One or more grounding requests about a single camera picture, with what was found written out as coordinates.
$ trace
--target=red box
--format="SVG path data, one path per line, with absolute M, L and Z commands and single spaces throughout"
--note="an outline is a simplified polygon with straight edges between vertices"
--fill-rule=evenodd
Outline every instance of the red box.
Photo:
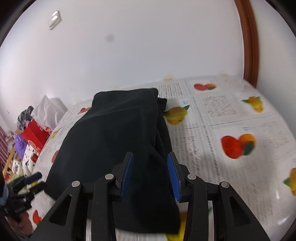
M 21 136 L 40 153 L 44 147 L 49 134 L 40 127 L 35 120 L 32 120 Z

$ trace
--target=fruit print tablecloth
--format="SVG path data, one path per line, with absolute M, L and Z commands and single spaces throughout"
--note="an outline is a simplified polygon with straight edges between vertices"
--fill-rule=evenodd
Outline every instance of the fruit print tablecloth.
M 178 161 L 206 182 L 229 182 L 270 239 L 279 241 L 296 218 L 296 142 L 281 115 L 248 82 L 234 77 L 180 78 L 125 90 L 152 87 L 168 99 L 164 118 Z M 68 131 L 91 102 L 69 109 L 49 138 L 34 169 L 43 180 Z M 53 203 L 45 193 L 37 195 L 31 221 L 40 222 Z M 186 210 L 186 204 L 180 209 Z M 116 235 L 118 240 L 167 240 L 165 234 L 116 230 Z

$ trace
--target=purple bag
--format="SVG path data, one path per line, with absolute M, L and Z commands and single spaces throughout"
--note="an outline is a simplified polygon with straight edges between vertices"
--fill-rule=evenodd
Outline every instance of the purple bag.
M 19 155 L 21 160 L 24 158 L 27 144 L 28 143 L 25 141 L 25 139 L 20 134 L 16 134 L 16 136 L 15 136 L 15 151 L 17 152 L 17 154 Z

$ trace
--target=red bag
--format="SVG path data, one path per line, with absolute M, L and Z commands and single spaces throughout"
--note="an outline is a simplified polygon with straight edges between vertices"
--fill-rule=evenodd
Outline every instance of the red bag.
M 44 147 L 49 134 L 42 129 L 35 120 L 32 120 L 21 136 L 40 153 Z

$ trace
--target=metal rivet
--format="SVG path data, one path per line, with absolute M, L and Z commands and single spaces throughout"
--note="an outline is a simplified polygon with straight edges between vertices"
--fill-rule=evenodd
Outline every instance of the metal rivet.
M 80 182 L 79 181 L 74 181 L 72 182 L 72 187 L 78 187 L 80 185 Z
M 224 188 L 229 188 L 229 183 L 228 182 L 221 182 L 221 186 Z
M 113 177 L 114 177 L 114 175 L 113 174 L 107 174 L 106 176 L 105 176 L 105 178 L 107 179 L 107 180 L 111 180 L 111 179 L 113 179 Z
M 188 174 L 188 179 L 190 179 L 190 180 L 194 180 L 194 179 L 196 179 L 196 176 L 194 175 L 194 174 Z

